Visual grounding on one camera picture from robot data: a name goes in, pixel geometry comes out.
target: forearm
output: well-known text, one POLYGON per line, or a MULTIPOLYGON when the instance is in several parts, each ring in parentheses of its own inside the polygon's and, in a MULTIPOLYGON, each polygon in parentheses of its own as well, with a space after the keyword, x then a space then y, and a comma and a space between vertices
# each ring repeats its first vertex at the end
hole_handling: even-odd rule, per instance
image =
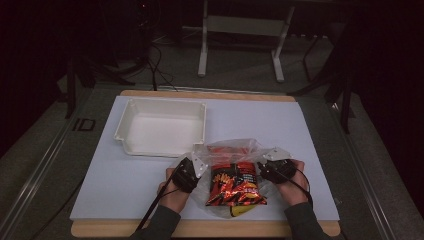
POLYGON ((309 203, 300 203, 286 209, 285 214, 292 230, 293 240, 329 240, 318 224, 309 203))
POLYGON ((132 240, 168 240, 180 221, 181 216, 171 209, 158 205, 149 225, 133 233, 132 240))

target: rectangular tray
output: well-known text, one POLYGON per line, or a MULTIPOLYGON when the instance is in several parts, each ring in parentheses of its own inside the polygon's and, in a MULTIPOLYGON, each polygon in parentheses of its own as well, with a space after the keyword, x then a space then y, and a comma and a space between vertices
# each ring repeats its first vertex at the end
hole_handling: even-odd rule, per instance
POLYGON ((114 138, 129 155, 178 157, 205 139, 206 104, 130 98, 114 138))

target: floor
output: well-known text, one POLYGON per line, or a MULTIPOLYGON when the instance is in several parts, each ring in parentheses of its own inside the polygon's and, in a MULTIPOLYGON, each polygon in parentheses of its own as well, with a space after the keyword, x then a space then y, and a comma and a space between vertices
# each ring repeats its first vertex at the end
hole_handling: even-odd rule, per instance
MULTIPOLYGON (((52 149, 51 143, 60 139, 61 135, 66 135, 67 141, 76 141, 73 139, 76 137, 76 133, 72 132, 76 118, 90 118, 96 114, 107 113, 105 109, 99 110, 93 105, 85 105, 87 99, 103 101, 102 98, 96 98, 91 93, 119 94, 119 91, 129 88, 151 90, 153 88, 153 72, 161 90, 208 89, 221 92, 238 91, 285 95, 286 92, 297 90, 309 83, 301 59, 311 41, 304 38, 291 37, 286 40, 281 57, 286 81, 277 83, 270 56, 270 50, 275 46, 275 39, 227 34, 211 35, 207 74, 205 77, 199 78, 197 67, 200 53, 200 31, 199 29, 185 29, 184 33, 185 37, 180 44, 174 43, 163 34, 156 34, 149 54, 151 66, 122 76, 135 83, 134 86, 122 86, 97 75, 94 89, 78 87, 79 107, 74 113, 74 118, 69 120, 64 119, 66 104, 55 102, 1 159, 1 239, 75 239, 69 230, 71 224, 69 214, 75 194, 71 195, 67 201, 67 196, 54 195, 51 193, 51 189, 58 181, 61 181, 61 188, 74 189, 84 176, 84 169, 88 166, 89 156, 92 154, 90 151, 95 149, 95 145, 82 146, 78 142, 79 145, 76 146, 79 146, 79 151, 88 157, 76 160, 72 159, 73 153, 69 149, 58 149, 56 152, 55 149, 52 149), (47 156, 51 159, 51 169, 46 173, 44 182, 41 181, 43 185, 38 192, 31 193, 32 204, 29 201, 28 205, 21 209, 20 217, 14 219, 15 224, 9 231, 6 231, 5 223, 9 223, 9 219, 13 218, 7 214, 11 213, 11 209, 16 211, 13 203, 17 200, 22 187, 26 186, 26 181, 37 164, 40 160, 46 159, 46 154, 51 154, 51 156, 47 156), (55 158, 64 158, 68 161, 64 165, 58 165, 59 162, 55 162, 55 158), (84 164, 73 165, 72 161, 84 161, 84 164), (75 174, 67 171, 70 168, 74 169, 72 172, 75 174)), ((318 42, 316 48, 308 56, 308 66, 312 75, 323 66, 331 49, 332 46, 326 39, 318 42)), ((122 61, 120 64, 121 68, 125 68, 131 65, 131 62, 122 61)), ((65 82, 65 77, 59 81, 63 91, 66 91, 65 82)), ((323 101, 322 95, 326 87, 323 86, 310 92, 307 97, 313 101, 323 101)), ((351 129, 349 135, 331 136, 347 141, 352 146, 353 155, 359 161, 349 163, 348 166, 343 166, 341 163, 325 165, 327 171, 333 173, 328 176, 329 178, 336 177, 337 172, 342 172, 342 168, 353 169, 349 178, 346 177, 345 182, 337 181, 337 184, 334 185, 333 190, 340 193, 341 196, 351 196, 343 199, 335 197, 341 215, 340 224, 345 233, 345 236, 340 235, 335 239, 422 239, 424 222, 408 197, 407 191, 357 95, 352 97, 349 128, 351 129), (356 190, 349 189, 349 184, 358 186, 356 188, 359 191, 358 194, 368 197, 363 200, 359 200, 358 197, 355 200, 356 190)), ((87 134, 85 142, 95 142, 93 139, 101 134, 101 130, 97 130, 96 134, 94 136, 87 134)))

